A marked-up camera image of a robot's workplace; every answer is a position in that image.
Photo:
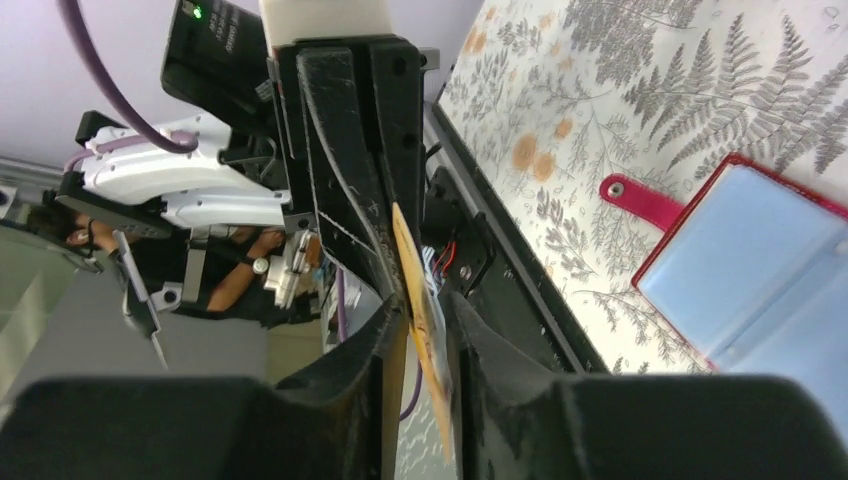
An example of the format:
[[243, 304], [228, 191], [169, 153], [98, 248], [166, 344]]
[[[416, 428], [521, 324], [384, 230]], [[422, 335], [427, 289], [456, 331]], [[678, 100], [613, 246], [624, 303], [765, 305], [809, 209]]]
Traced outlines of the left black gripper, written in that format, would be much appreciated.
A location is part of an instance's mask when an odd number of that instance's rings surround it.
[[[409, 41], [384, 37], [369, 47], [387, 198], [412, 237], [424, 211], [423, 73]], [[304, 127], [297, 96], [285, 97], [260, 16], [229, 1], [179, 1], [161, 70], [170, 96], [204, 113], [193, 133], [205, 165], [165, 196], [167, 218], [186, 227], [304, 226], [311, 209]], [[389, 238], [384, 189], [368, 151], [353, 53], [343, 47], [298, 54], [299, 82], [329, 167], [365, 234], [373, 288], [382, 298], [402, 287]]]

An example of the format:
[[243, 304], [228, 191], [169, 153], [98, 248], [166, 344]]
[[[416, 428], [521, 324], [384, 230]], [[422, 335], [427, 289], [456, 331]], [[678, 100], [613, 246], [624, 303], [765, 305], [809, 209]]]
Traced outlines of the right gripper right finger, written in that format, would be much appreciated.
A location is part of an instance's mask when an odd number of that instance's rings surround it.
[[463, 479], [843, 479], [820, 407], [777, 377], [554, 372], [445, 297]]

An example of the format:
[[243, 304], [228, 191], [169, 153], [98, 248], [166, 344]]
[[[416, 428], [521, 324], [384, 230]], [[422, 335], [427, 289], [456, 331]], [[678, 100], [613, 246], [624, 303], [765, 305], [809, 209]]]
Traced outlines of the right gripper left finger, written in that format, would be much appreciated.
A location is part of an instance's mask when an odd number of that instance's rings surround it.
[[275, 386], [239, 377], [37, 382], [1, 428], [5, 479], [391, 479], [408, 308]]

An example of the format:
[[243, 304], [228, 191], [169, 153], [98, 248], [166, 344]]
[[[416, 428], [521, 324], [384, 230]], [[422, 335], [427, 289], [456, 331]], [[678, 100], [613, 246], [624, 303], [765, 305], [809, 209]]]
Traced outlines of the red leather card holder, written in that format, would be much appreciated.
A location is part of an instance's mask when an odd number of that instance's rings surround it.
[[599, 193], [661, 230], [633, 286], [712, 365], [829, 355], [846, 332], [844, 205], [738, 154], [686, 204], [619, 174]]

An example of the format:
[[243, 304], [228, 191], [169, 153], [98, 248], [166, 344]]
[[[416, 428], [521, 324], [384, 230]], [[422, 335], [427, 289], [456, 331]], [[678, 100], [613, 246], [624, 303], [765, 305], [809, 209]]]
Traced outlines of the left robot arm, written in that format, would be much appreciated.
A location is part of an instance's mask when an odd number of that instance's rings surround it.
[[163, 89], [196, 108], [152, 125], [103, 65], [76, 1], [58, 5], [122, 122], [84, 127], [60, 200], [139, 236], [227, 224], [315, 230], [328, 257], [382, 297], [423, 212], [424, 77], [440, 66], [384, 1], [176, 3]]

